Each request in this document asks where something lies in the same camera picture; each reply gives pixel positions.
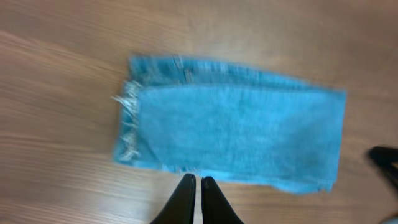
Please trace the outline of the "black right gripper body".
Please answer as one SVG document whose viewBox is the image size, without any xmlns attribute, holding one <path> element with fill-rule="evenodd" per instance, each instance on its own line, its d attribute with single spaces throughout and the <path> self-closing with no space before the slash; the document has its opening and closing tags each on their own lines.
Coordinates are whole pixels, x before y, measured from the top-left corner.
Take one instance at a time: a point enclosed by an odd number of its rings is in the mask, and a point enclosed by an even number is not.
<svg viewBox="0 0 398 224">
<path fill-rule="evenodd" d="M 383 177 L 397 190 L 397 149 L 384 146 L 376 146 L 369 150 L 368 157 L 381 171 Z"/>
</svg>

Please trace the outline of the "light blue denim jeans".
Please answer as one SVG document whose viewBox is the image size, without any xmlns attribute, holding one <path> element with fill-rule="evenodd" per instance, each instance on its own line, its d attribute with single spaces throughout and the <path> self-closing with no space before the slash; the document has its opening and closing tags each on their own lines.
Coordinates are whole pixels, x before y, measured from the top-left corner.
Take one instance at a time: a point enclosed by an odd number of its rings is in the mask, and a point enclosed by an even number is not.
<svg viewBox="0 0 398 224">
<path fill-rule="evenodd" d="M 346 93 L 235 63 L 133 56 L 117 162 L 293 194 L 336 182 Z"/>
</svg>

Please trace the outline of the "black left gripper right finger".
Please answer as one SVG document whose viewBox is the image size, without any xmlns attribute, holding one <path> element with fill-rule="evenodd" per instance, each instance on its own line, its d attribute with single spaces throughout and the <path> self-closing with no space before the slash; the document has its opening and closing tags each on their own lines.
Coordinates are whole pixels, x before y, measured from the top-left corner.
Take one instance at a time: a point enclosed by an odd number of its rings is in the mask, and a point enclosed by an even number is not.
<svg viewBox="0 0 398 224">
<path fill-rule="evenodd" d="M 203 224 L 243 224 L 212 177 L 201 179 Z"/>
</svg>

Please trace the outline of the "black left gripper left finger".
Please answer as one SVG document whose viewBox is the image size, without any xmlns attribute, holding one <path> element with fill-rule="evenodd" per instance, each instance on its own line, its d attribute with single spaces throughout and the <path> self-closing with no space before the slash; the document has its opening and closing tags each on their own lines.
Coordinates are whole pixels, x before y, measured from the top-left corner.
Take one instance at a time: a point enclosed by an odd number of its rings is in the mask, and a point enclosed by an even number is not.
<svg viewBox="0 0 398 224">
<path fill-rule="evenodd" d="M 192 224 L 195 196 L 196 178 L 193 174 L 185 174 L 151 224 Z"/>
</svg>

